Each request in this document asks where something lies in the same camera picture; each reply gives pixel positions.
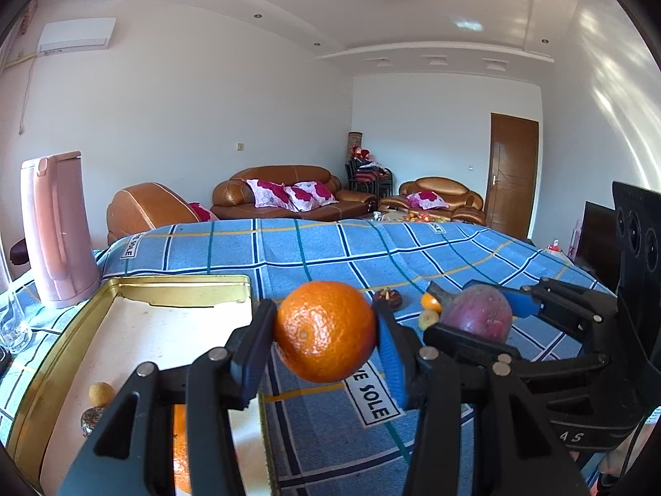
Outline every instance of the white ceiling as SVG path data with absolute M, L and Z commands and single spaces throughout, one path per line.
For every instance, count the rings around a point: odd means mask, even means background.
M 471 72 L 537 82 L 540 74 L 530 69 L 552 65 L 554 49 L 561 44 L 577 0 L 163 1 L 248 21 L 353 74 Z M 422 45 L 426 49 L 411 43 L 426 43 Z M 458 57 L 462 50 L 465 53 Z M 386 58 L 390 51 L 390 64 L 364 61 Z M 447 64 L 430 65 L 429 58 L 422 58 L 425 55 L 448 56 Z M 506 61 L 506 70 L 486 69 L 484 60 L 490 58 Z

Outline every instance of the sofa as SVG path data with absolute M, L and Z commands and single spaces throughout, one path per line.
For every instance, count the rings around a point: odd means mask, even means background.
M 379 202 L 379 211 L 399 210 L 409 212 L 423 212 L 422 209 L 411 207 L 406 196 L 411 193 L 432 190 L 443 198 L 449 205 L 447 209 L 429 209 L 424 211 L 434 219 L 446 222 L 470 222 L 478 225 L 487 225 L 487 217 L 482 210 L 484 200 L 477 192 L 467 186 L 446 177 L 422 177 L 414 181 L 407 181 L 399 187 L 398 196 L 390 196 Z
M 321 181 L 338 203 L 324 205 L 309 212 L 292 212 L 278 207 L 254 206 L 254 195 L 248 179 L 262 179 L 291 186 L 297 182 Z M 343 190 L 340 180 L 328 170 L 318 166 L 260 166 L 234 174 L 216 186 L 212 212 L 219 219 L 239 218 L 300 218 L 320 222 L 335 222 L 366 215 L 376 208 L 376 196 L 371 193 Z
M 108 244 L 119 238 L 174 223 L 196 223 L 194 210 L 172 190 L 157 182 L 143 182 L 117 192 L 108 209 Z

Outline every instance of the purple round vegetable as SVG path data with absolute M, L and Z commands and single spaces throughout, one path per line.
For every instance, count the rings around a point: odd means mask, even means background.
M 441 322 L 483 339 L 505 343 L 512 322 L 510 304 L 498 289 L 474 285 L 455 296 Z

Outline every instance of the door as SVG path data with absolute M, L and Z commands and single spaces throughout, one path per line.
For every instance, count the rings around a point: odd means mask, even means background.
M 533 212 L 539 142 L 537 121 L 491 114 L 487 225 L 521 240 Z

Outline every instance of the white air conditioner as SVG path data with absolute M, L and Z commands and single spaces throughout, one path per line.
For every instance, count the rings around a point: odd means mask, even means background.
M 116 18 L 79 18 L 44 26 L 38 56 L 108 48 Z

